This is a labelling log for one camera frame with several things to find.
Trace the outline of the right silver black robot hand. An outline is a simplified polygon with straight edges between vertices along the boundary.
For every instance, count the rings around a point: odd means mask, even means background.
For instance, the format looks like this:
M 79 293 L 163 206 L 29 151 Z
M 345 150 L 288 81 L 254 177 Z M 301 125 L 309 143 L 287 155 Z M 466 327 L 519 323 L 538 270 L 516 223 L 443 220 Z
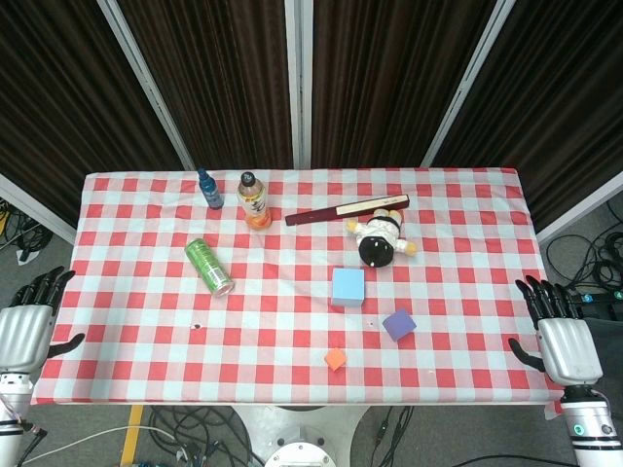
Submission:
M 518 341 L 508 340 L 523 364 L 564 386 L 589 385 L 603 376 L 597 349 L 583 314 L 560 284 L 528 275 L 515 281 L 526 302 L 540 355 L 528 354 Z

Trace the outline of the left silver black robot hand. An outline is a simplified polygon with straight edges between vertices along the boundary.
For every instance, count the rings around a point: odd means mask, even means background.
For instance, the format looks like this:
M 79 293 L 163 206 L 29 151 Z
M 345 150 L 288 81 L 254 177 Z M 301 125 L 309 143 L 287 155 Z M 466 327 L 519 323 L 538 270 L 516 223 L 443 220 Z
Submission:
M 63 266 L 36 276 L 20 287 L 1 309 L 1 372 L 32 374 L 58 355 L 76 349 L 83 333 L 70 341 L 52 343 L 65 287 L 75 275 Z

